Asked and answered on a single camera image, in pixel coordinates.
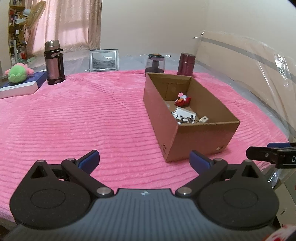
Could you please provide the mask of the beige power plug adapter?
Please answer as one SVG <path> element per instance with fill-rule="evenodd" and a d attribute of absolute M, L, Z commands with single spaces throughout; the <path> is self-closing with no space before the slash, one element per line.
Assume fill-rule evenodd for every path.
<path fill-rule="evenodd" d="M 198 123 L 206 123 L 209 119 L 206 116 L 203 116 L 198 120 Z"/>

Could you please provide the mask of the metal spring holder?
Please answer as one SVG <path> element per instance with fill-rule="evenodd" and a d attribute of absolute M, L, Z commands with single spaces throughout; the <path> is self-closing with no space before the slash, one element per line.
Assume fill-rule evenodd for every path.
<path fill-rule="evenodd" d="M 195 118 L 193 115 L 186 116 L 186 117 L 179 115 L 179 116 L 177 116 L 176 120 L 179 125 L 183 124 L 183 123 L 193 124 L 195 121 Z"/>

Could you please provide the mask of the white square tray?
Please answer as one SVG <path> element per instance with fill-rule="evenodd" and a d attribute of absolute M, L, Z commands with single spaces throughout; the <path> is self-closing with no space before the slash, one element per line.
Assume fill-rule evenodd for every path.
<path fill-rule="evenodd" d="M 177 116 L 182 115 L 184 117 L 193 115 L 194 118 L 196 119 L 197 114 L 195 112 L 186 110 L 184 108 L 176 107 L 176 109 L 171 113 L 173 117 L 176 119 Z"/>

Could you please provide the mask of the red Doraemon toy figure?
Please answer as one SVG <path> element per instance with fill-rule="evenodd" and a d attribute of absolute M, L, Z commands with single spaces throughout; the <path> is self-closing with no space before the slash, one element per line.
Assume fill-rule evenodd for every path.
<path fill-rule="evenodd" d="M 175 100 L 175 106 L 180 108 L 186 108 L 190 105 L 191 97 L 188 97 L 184 93 L 180 92 L 178 94 L 178 99 Z"/>

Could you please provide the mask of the pink ribbed blanket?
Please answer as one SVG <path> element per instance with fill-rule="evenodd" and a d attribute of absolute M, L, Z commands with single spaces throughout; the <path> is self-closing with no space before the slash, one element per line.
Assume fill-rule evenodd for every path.
<path fill-rule="evenodd" d="M 38 159 L 58 164 L 96 149 L 92 172 L 111 188 L 170 188 L 196 176 L 187 161 L 166 163 L 144 106 L 139 71 L 80 73 L 34 94 L 1 100 L 1 218 Z"/>

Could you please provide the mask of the brown cardboard box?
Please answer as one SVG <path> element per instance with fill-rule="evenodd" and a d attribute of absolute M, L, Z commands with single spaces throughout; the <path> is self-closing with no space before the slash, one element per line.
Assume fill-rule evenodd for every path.
<path fill-rule="evenodd" d="M 147 73 L 144 105 L 166 162 L 184 160 L 192 150 L 222 152 L 239 119 L 196 79 Z"/>

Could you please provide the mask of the clear plastic sheet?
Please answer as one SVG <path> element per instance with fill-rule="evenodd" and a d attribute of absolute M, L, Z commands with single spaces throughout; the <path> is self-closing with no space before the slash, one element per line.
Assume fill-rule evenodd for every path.
<path fill-rule="evenodd" d="M 225 32 L 203 31 L 196 60 L 241 84 L 271 109 L 295 141 L 295 60 L 263 42 Z"/>

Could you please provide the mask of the blue and white flat box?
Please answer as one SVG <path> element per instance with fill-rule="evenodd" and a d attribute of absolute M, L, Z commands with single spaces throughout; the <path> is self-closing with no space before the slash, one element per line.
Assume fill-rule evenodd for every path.
<path fill-rule="evenodd" d="M 46 71 L 36 72 L 29 76 L 24 82 L 14 84 L 7 82 L 1 87 L 0 99 L 30 95 L 35 93 L 47 80 Z"/>

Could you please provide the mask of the dark red canister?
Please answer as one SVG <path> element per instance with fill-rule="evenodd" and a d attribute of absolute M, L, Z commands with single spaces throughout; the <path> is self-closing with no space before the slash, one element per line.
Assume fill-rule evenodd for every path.
<path fill-rule="evenodd" d="M 192 76 L 196 56 L 189 53 L 181 53 L 177 75 Z"/>

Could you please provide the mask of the framed landscape picture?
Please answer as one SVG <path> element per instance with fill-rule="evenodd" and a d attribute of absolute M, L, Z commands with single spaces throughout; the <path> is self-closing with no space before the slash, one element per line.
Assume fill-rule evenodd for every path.
<path fill-rule="evenodd" d="M 118 49 L 90 50 L 89 72 L 118 71 Z"/>

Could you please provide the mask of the green and pink plush toy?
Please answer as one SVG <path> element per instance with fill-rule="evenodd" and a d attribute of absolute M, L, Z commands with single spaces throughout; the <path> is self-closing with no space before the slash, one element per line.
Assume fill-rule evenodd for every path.
<path fill-rule="evenodd" d="M 29 68 L 27 64 L 17 63 L 10 69 L 5 71 L 9 82 L 18 84 L 24 82 L 29 75 L 33 75 L 34 70 Z"/>

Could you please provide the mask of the clear dark grinder jar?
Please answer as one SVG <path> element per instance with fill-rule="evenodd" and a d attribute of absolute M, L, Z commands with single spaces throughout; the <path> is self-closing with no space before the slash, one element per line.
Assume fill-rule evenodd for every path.
<path fill-rule="evenodd" d="M 164 73 L 165 72 L 165 56 L 161 54 L 149 54 L 145 66 L 145 74 L 147 73 Z"/>

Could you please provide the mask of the pink curtain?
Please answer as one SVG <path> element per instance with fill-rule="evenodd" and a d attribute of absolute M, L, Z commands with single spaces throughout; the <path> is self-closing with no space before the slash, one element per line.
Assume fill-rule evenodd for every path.
<path fill-rule="evenodd" d="M 45 43 L 59 40 L 65 52 L 100 49 L 103 1 L 46 1 L 32 30 L 25 31 L 27 53 L 44 54 Z"/>

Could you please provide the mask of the wooden shelf with items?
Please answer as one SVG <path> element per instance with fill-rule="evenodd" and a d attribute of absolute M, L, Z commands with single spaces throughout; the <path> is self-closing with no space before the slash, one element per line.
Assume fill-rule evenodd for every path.
<path fill-rule="evenodd" d="M 25 1 L 9 1 L 8 41 L 12 65 L 15 65 L 17 62 L 26 63 L 27 61 L 27 49 L 24 37 L 24 9 Z"/>

